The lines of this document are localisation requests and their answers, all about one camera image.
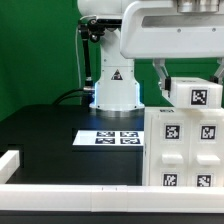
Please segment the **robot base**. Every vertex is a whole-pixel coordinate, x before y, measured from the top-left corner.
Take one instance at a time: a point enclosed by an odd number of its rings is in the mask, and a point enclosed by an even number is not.
[[[96,116],[102,117],[135,117],[135,116],[142,116],[144,114],[145,108],[139,108],[130,111],[112,111],[112,110],[101,110],[97,108],[90,108],[90,113]]]

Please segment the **green backdrop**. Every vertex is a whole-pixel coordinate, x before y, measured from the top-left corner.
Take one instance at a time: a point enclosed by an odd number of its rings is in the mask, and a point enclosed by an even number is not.
[[[79,18],[76,0],[0,0],[0,120],[25,105],[51,104],[78,87],[75,30]],[[84,74],[80,39],[78,45]],[[96,80],[99,45],[91,44],[90,52]],[[207,79],[217,67],[216,59],[167,61],[171,76]],[[145,105],[168,105],[150,60],[137,60],[135,74]],[[79,104],[79,100],[66,103]]]

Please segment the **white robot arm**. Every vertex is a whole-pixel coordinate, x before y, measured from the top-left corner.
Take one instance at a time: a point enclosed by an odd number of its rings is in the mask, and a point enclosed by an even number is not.
[[[224,76],[224,1],[148,0],[131,4],[123,15],[121,54],[126,58],[153,59],[162,95],[177,108],[220,108],[222,86],[205,80],[172,78],[166,58],[218,58],[212,81]],[[192,88],[209,94],[205,105],[191,105]]]
[[[133,0],[78,1],[80,12],[89,16],[87,38],[100,39],[101,78],[95,84],[93,112],[105,116],[125,117],[143,112],[140,87],[134,78],[134,60],[125,59],[120,53],[121,17]]]

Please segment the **white cube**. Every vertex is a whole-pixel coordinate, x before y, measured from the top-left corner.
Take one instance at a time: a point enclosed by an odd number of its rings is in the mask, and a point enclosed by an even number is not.
[[[176,108],[220,109],[222,88],[200,78],[172,78],[171,90],[162,95]]]

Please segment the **black cable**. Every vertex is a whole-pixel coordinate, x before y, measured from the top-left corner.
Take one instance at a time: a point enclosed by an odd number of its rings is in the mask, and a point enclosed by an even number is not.
[[[63,99],[64,97],[66,97],[66,96],[68,96],[68,95],[70,95],[70,94],[72,94],[72,93],[75,93],[75,92],[82,92],[83,91],[83,89],[82,88],[80,88],[80,89],[72,89],[72,90],[70,90],[70,91],[68,91],[68,92],[66,92],[66,93],[64,93],[64,94],[62,94],[61,96],[59,96],[52,104],[53,105],[58,105],[58,101],[60,101],[61,99]]]
[[[60,99],[60,100],[57,102],[57,104],[54,104],[54,105],[59,105],[59,104],[60,104],[62,101],[64,101],[64,100],[71,99],[71,98],[78,98],[78,97],[82,97],[82,95],[80,95],[80,96],[66,96],[66,97]]]
[[[84,58],[85,58],[86,78],[91,78],[92,75],[91,75],[88,40],[83,40],[82,43],[83,43]]]

